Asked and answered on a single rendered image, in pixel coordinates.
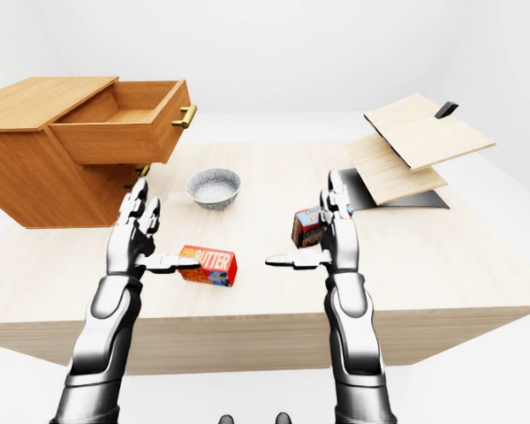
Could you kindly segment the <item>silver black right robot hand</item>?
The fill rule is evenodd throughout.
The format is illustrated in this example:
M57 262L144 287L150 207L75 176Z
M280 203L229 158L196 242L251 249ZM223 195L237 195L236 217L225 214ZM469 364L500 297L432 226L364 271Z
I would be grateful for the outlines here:
M330 274L357 272L359 241L355 222L349 212L350 197L337 170L331 170L328 187L320 194L320 224L323 228L321 251L276 254L265 264L293 269L316 269L324 265Z

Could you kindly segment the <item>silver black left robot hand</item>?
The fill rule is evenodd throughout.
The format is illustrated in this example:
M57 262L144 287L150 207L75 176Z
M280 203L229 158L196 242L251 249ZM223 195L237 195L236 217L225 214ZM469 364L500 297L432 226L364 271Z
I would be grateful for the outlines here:
M160 224L161 202L150 201L148 182L139 178L123 199L107 246L107 273L126 274L138 279L145 271L170 274L179 269L197 269L194 258L155 252L154 235Z

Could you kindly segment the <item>open wooden drawer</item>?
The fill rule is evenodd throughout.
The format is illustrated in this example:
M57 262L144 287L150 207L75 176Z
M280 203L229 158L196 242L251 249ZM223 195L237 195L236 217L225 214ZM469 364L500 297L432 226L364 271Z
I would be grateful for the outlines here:
M165 163L190 105L183 79L116 81L49 128L79 164Z

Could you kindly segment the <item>wooden cabinet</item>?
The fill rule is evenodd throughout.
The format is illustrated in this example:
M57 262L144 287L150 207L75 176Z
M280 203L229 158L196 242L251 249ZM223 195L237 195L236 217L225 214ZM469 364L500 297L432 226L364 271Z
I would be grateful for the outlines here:
M49 129L112 77L29 78L0 89L0 208L27 228L110 226L135 164L76 164Z

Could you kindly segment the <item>brown chocolate box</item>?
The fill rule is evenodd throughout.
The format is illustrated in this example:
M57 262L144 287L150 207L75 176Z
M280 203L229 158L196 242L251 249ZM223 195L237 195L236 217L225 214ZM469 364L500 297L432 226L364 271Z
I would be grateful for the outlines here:
M291 239L297 248L321 244L324 227L320 212L320 205L316 204L295 213Z

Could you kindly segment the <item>small pale wooden board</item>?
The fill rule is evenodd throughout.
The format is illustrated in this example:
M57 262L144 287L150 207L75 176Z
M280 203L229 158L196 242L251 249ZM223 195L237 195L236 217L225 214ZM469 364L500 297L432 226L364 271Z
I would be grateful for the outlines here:
M447 185L431 167L411 170L378 133L347 142L345 148L378 205Z

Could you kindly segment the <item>red butter box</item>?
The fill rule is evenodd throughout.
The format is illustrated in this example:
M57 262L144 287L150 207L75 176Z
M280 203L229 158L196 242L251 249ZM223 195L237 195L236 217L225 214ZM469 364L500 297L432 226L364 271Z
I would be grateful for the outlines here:
M201 264L196 269L181 269L186 281L232 287L238 270L235 253L201 246L183 247L181 257L194 258Z

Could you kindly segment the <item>patterned grey white bowl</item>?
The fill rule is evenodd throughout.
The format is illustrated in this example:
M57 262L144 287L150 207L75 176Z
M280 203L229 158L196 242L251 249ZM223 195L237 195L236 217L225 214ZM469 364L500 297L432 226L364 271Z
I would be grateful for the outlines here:
M202 170L192 175L185 185L195 203L211 210L221 210L232 204L239 188L239 175L226 169Z

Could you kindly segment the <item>large pale wooden board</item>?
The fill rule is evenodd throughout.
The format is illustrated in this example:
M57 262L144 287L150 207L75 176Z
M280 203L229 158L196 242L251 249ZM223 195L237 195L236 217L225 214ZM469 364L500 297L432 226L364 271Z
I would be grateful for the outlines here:
M439 109L438 104L414 94L368 111L365 117L411 170L496 144L454 115L436 118Z

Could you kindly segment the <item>flat black base plate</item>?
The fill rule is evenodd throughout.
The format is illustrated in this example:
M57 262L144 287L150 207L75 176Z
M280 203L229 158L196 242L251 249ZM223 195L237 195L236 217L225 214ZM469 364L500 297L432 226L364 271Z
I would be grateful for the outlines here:
M350 209L353 211L394 207L450 208L434 190L413 194L403 199L377 205L360 174L355 169L340 170L339 174L347 187L350 198Z

